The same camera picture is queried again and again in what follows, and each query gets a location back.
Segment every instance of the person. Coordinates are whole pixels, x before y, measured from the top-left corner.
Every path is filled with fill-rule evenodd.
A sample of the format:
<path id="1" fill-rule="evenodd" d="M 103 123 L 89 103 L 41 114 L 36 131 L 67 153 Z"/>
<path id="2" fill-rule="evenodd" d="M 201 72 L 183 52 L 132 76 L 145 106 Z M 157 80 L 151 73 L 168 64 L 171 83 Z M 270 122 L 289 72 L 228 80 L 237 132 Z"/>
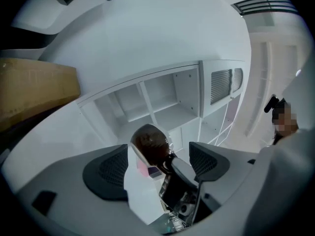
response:
<path id="1" fill-rule="evenodd" d="M 272 145 L 276 145 L 282 138 L 287 137 L 298 130 L 296 114 L 291 112 L 289 103 L 282 99 L 272 110 L 272 123 L 275 126 L 275 136 Z"/>

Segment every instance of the air vent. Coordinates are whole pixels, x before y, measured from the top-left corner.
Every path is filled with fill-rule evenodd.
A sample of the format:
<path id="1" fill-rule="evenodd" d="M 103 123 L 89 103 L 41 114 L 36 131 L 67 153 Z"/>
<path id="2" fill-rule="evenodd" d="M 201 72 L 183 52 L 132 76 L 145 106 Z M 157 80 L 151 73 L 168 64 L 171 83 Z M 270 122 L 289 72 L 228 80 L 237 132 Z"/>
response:
<path id="1" fill-rule="evenodd" d="M 232 70 L 223 70 L 211 74 L 211 104 L 228 96 L 231 91 Z"/>
<path id="2" fill-rule="evenodd" d="M 242 81 L 243 81 L 243 71 L 241 68 L 236 68 L 234 70 L 234 79 L 233 79 L 233 86 L 232 86 L 233 92 L 235 92 L 237 89 L 241 87 Z"/>

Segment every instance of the cardboard box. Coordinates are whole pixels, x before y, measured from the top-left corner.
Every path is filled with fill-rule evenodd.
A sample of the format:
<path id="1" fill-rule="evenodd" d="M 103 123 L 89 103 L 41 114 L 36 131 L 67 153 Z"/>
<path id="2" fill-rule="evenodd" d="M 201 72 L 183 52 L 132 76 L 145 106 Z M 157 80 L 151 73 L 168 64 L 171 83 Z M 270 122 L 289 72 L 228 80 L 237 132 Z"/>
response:
<path id="1" fill-rule="evenodd" d="M 0 59 L 0 131 L 80 96 L 74 67 Z"/>

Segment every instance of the shelf compartment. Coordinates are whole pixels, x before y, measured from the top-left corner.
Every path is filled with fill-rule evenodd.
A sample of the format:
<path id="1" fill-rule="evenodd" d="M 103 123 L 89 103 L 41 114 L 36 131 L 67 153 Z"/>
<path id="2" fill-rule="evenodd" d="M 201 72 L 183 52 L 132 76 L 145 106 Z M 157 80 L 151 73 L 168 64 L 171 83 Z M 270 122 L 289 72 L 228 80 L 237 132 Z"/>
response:
<path id="1" fill-rule="evenodd" d="M 220 144 L 222 142 L 224 142 L 224 140 L 227 138 L 229 132 L 230 132 L 230 129 L 231 129 L 232 126 L 230 126 L 227 130 L 225 130 L 224 132 L 222 132 L 219 137 L 218 137 L 218 140 L 216 142 L 216 146 L 220 146 Z"/>
<path id="2" fill-rule="evenodd" d="M 199 116 L 200 93 L 197 69 L 168 74 L 145 81 L 157 124 L 167 131 Z"/>
<path id="3" fill-rule="evenodd" d="M 173 131 L 169 132 L 169 136 L 173 142 L 174 152 L 177 152 L 183 148 L 183 141 L 182 141 L 182 129 L 177 128 Z"/>
<path id="4" fill-rule="evenodd" d="M 180 104 L 158 111 L 155 116 L 158 125 L 169 132 L 198 118 Z"/>
<path id="5" fill-rule="evenodd" d="M 230 124 L 233 123 L 236 116 L 237 109 L 238 109 L 238 105 L 240 102 L 240 98 L 241 98 L 241 95 L 238 95 L 237 97 L 235 97 L 233 100 L 231 100 L 228 103 L 226 115 L 225 115 L 224 122 L 222 125 L 222 131 L 225 130 Z"/>
<path id="6" fill-rule="evenodd" d="M 190 142 L 198 142 L 201 118 L 197 118 L 181 127 L 183 148 L 189 151 Z"/>
<path id="7" fill-rule="evenodd" d="M 108 95 L 114 112 L 122 111 L 128 121 L 150 114 L 139 84 L 134 84 Z"/>
<path id="8" fill-rule="evenodd" d="M 136 84 L 89 102 L 81 111 L 107 146 L 129 144 L 138 128 L 153 123 Z"/>
<path id="9" fill-rule="evenodd" d="M 200 128 L 200 142 L 210 143 L 219 135 L 224 120 L 226 107 L 227 105 L 224 105 L 203 119 Z"/>

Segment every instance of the pink object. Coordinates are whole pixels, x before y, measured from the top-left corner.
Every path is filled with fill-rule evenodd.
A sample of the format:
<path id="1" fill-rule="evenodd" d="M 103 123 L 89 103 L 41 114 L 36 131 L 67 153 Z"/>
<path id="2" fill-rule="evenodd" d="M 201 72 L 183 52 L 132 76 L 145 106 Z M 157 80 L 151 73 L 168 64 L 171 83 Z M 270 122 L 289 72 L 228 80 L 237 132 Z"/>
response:
<path id="1" fill-rule="evenodd" d="M 149 176 L 148 167 L 145 165 L 144 162 L 141 161 L 139 157 L 137 157 L 137 168 L 139 169 L 141 175 L 144 177 Z"/>

